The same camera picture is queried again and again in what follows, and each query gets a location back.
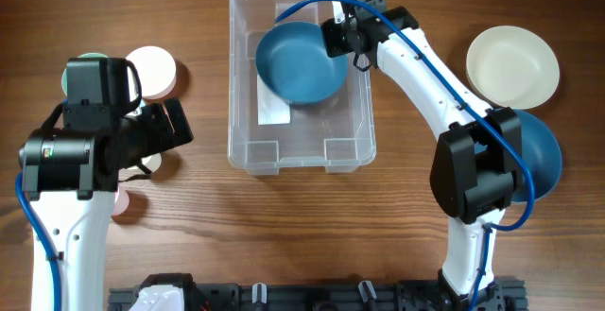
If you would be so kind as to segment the cream large bowl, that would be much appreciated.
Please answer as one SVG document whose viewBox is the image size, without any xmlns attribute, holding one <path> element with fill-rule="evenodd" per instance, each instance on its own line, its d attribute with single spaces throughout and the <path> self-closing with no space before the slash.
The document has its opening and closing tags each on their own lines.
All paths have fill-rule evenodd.
<svg viewBox="0 0 605 311">
<path fill-rule="evenodd" d="M 518 26 L 495 26 L 470 44 L 466 75 L 477 95 L 501 107 L 527 110 L 557 91 L 561 69 L 552 48 Z"/>
</svg>

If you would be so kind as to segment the pale green cup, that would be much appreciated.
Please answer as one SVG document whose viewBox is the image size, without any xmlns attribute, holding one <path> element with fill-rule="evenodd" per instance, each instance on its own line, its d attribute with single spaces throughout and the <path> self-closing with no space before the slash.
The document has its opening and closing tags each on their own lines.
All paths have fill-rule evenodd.
<svg viewBox="0 0 605 311">
<path fill-rule="evenodd" d="M 142 159 L 142 165 L 151 172 L 157 171 L 162 164 L 162 155 L 160 153 L 150 155 Z"/>
</svg>

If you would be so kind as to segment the pink cup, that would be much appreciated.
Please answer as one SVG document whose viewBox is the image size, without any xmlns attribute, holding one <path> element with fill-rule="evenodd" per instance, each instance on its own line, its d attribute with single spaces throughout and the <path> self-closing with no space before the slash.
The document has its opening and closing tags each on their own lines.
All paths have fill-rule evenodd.
<svg viewBox="0 0 605 311">
<path fill-rule="evenodd" d="M 112 216 L 119 216 L 123 214 L 129 207 L 129 204 L 130 196 L 128 192 L 122 186 L 119 186 L 115 193 Z"/>
</svg>

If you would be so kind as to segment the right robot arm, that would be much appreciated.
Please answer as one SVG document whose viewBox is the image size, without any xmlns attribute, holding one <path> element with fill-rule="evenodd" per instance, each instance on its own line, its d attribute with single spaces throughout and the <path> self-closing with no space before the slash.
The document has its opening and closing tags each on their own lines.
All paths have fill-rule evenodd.
<svg viewBox="0 0 605 311">
<path fill-rule="evenodd" d="M 534 187 L 521 156 L 519 117 L 468 92 L 407 9 L 391 9 L 385 0 L 330 1 L 334 16 L 321 25 L 328 55 L 367 57 L 399 85 L 436 138 L 429 182 L 448 217 L 437 302 L 446 310 L 502 306 L 492 272 L 495 235 L 527 221 L 523 214 L 501 223 L 512 198 Z"/>
</svg>

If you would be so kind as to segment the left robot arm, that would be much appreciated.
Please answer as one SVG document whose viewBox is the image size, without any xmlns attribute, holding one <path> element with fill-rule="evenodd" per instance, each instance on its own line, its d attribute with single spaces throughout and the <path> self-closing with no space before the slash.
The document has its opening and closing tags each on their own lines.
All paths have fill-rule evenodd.
<svg viewBox="0 0 605 311">
<path fill-rule="evenodd" d="M 19 151 L 15 191 L 33 229 L 31 307 L 99 310 L 106 240 L 121 170 L 188 144 L 181 102 L 142 106 L 141 80 L 122 58 L 72 58 L 67 97 Z"/>
</svg>

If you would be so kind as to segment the pink white small bowl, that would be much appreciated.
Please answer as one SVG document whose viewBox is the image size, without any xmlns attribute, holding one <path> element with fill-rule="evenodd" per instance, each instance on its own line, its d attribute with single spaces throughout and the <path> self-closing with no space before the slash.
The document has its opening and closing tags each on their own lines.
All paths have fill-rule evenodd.
<svg viewBox="0 0 605 311">
<path fill-rule="evenodd" d="M 172 55 L 159 46 L 143 46 L 127 55 L 141 79 L 143 99 L 160 99 L 174 88 L 177 65 Z"/>
</svg>

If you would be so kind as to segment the dark blue bowl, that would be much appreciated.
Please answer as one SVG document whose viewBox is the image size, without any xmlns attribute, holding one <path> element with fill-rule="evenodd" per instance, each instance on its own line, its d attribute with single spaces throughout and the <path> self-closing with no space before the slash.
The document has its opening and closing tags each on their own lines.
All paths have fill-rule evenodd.
<svg viewBox="0 0 605 311">
<path fill-rule="evenodd" d="M 538 117 L 515 110 L 521 121 L 522 159 L 532 175 L 535 199 L 551 193 L 562 175 L 562 151 L 555 134 Z"/>
<path fill-rule="evenodd" d="M 291 105 L 315 105 L 335 95 L 348 76 L 345 55 L 327 55 L 319 26 L 289 22 L 269 30 L 255 51 L 257 74 Z"/>
</svg>

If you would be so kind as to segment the mint green small bowl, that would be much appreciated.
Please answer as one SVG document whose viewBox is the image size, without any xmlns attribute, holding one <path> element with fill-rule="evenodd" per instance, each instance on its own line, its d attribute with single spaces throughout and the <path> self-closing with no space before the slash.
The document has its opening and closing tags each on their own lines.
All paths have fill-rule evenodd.
<svg viewBox="0 0 605 311">
<path fill-rule="evenodd" d="M 91 52 L 91 53 L 82 54 L 82 55 L 78 56 L 78 58 L 86 58 L 86 59 L 88 59 L 88 58 L 108 58 L 108 56 L 105 54 L 102 54 L 102 53 Z M 67 95 L 67 69 L 66 68 L 62 72 L 60 83 L 61 83 L 61 88 L 62 88 L 64 94 Z"/>
</svg>

